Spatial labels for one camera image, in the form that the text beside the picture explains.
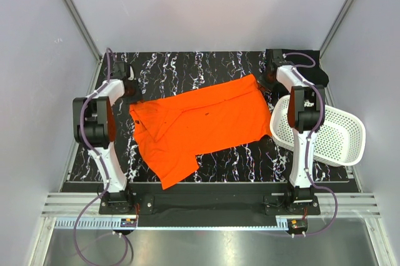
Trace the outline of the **orange t shirt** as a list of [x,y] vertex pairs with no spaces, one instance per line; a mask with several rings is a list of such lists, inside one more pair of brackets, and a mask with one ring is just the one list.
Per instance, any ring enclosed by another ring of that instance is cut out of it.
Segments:
[[168,189],[199,166],[203,154],[271,135],[271,113],[254,75],[172,97],[131,104],[134,139]]

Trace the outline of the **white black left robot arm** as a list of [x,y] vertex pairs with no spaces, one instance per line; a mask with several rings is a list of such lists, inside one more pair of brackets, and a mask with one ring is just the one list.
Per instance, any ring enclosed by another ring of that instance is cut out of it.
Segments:
[[110,76],[90,95],[72,101],[74,139],[87,149],[102,178],[101,214],[127,214],[134,209],[134,195],[115,150],[113,105],[121,98],[127,104],[143,99],[133,66],[124,61],[116,62]]

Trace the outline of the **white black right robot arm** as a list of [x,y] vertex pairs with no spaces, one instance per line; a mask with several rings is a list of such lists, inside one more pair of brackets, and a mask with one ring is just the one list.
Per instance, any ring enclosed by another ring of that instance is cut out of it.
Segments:
[[281,84],[289,92],[287,123],[294,136],[293,161],[287,191],[278,206],[290,213],[296,207],[306,209],[314,199],[314,145],[324,122],[325,93],[322,85],[313,84],[298,69],[315,65],[316,61],[305,53],[285,54],[282,49],[270,49],[266,54],[266,69],[257,79],[266,90]]

